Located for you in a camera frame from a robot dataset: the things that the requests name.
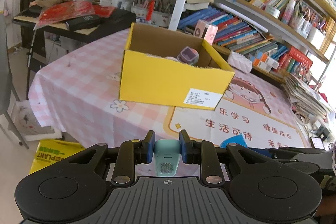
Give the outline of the mint green smartwatch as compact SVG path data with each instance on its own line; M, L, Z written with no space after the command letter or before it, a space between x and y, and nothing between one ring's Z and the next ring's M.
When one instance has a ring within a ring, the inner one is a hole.
M154 145L154 163L157 176L175 176L181 154L181 146L178 140L161 139Z

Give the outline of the stack of magazines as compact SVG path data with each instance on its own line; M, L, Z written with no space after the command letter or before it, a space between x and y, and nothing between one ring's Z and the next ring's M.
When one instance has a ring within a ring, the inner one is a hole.
M285 76L284 81L282 89L296 110L319 118L327 118L334 111L318 93L294 75Z

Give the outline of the pink checkered tablecloth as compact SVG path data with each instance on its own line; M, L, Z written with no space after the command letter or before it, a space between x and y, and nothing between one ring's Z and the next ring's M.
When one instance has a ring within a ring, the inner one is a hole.
M192 39L201 66L150 53L165 32L136 25L75 50L42 68L29 91L42 126L69 133L89 147L143 137L190 137L219 145L242 135L250 147L307 147L285 94L230 66Z

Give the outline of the white quilted pouch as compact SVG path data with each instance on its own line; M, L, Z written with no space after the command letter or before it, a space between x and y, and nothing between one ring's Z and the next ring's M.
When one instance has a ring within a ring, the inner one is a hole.
M230 52L227 63L230 66L244 73L250 73L253 68L252 61L250 61L248 58L246 58L242 54L236 53L234 51Z

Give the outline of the smartphone with lit screen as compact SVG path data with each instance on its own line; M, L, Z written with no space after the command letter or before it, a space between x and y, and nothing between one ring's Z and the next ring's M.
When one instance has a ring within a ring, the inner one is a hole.
M310 137L310 142L313 148L325 150L325 147L323 145L321 138L312 136Z

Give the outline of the orange white small box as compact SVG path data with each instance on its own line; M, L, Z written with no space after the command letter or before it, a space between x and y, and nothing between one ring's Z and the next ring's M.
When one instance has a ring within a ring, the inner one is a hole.
M272 69L277 69L279 67L278 61L259 50L257 50L254 54L249 53L248 59L252 62L253 66L258 67L266 72L270 72Z

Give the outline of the yellow plant bag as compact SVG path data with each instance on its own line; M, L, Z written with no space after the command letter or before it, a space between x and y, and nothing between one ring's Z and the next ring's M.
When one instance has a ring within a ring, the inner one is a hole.
M39 142L29 174L70 157L85 148L80 143L43 139Z

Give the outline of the yellow cardboard box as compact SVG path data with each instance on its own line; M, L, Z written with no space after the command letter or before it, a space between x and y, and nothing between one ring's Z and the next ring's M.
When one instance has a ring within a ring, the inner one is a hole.
M195 65L165 59L195 49ZM204 39L133 23L123 53L119 98L124 101L214 110L235 71Z

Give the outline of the pink plush in box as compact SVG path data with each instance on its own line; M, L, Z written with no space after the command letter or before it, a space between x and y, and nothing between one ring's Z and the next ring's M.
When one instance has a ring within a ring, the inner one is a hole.
M179 60L178 60L177 58L175 58L175 57L171 57L171 56L167 56L167 57L165 57L165 59L173 60L173 61L177 61L177 62L179 62Z

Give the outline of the white plastic bag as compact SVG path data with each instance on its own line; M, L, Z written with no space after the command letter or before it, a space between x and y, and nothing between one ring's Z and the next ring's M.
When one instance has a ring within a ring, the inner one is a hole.
M11 119L25 141L61 139L63 134L51 126L42 127L35 117L28 100L15 102Z

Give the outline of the pink cylindrical box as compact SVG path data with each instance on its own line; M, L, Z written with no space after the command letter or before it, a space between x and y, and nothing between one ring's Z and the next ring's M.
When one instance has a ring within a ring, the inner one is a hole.
M198 20L193 36L206 40L210 45L213 44L215 36L218 32L218 26L205 20Z

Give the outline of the grey chair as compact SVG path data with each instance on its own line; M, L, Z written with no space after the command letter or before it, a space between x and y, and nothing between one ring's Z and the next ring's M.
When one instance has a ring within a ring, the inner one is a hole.
M24 146L29 149L25 139L22 137L21 133L18 131L16 125L11 119L8 109L10 106L11 93L14 94L15 99L18 101L19 97L13 85L13 76L10 69L8 49L7 49L7 34L6 34L6 20L3 14L1 14L1 115L4 115L7 119L10 128L12 129L14 135L19 139L19 145Z

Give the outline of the black keyboard piano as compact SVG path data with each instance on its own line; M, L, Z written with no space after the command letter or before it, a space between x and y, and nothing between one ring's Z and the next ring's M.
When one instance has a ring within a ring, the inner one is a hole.
M40 30L88 44L128 29L134 22L134 13L116 9L108 18L101 18L97 15L81 16L79 18L68 19L65 22L42 26Z

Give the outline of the red bottle white cap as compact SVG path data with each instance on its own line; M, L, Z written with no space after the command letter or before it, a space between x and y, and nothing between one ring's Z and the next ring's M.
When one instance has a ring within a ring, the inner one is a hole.
M155 9L155 2L156 0L150 0L147 5L147 15L146 15L146 21L151 22L151 17L153 14L153 11Z

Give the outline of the red paper sheets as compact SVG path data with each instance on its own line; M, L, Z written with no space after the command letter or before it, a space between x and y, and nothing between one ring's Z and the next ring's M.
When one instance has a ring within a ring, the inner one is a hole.
M116 10L113 6L93 5L90 1L76 0L63 2L42 9L35 23L34 30L55 23L65 22L68 19L80 18L82 16L97 15L100 18L109 18Z

